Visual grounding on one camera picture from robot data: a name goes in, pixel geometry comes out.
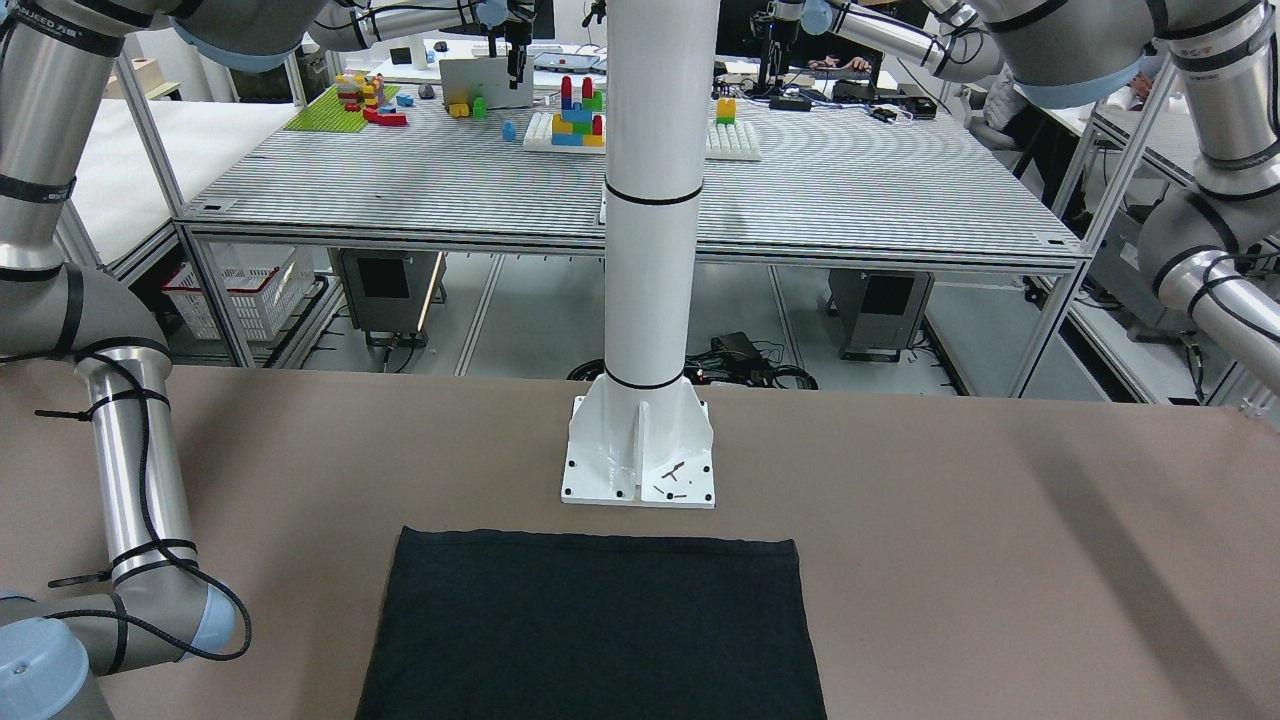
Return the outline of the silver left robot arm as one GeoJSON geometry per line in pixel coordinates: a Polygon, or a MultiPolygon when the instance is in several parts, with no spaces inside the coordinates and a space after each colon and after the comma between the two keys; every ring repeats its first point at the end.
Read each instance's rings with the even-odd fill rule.
{"type": "Polygon", "coordinates": [[[1189,184],[1142,227],[1151,293],[1277,389],[1277,300],[1243,272],[1277,237],[1277,6],[1271,1],[945,1],[1043,108],[1080,106],[1133,79],[1146,50],[1185,100],[1189,184]]]}

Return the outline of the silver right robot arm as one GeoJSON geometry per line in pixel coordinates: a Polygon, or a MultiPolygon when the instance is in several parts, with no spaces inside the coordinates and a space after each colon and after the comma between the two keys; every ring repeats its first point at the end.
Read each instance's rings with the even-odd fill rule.
{"type": "Polygon", "coordinates": [[[320,1],[9,1],[3,13],[3,361],[67,361],[90,392],[111,555],[104,594],[3,596],[3,716],[108,719],[96,676],[228,661],[241,598],[205,573],[172,429],[164,333],[54,240],[125,36],[168,18],[228,67],[276,67],[320,1]]]}

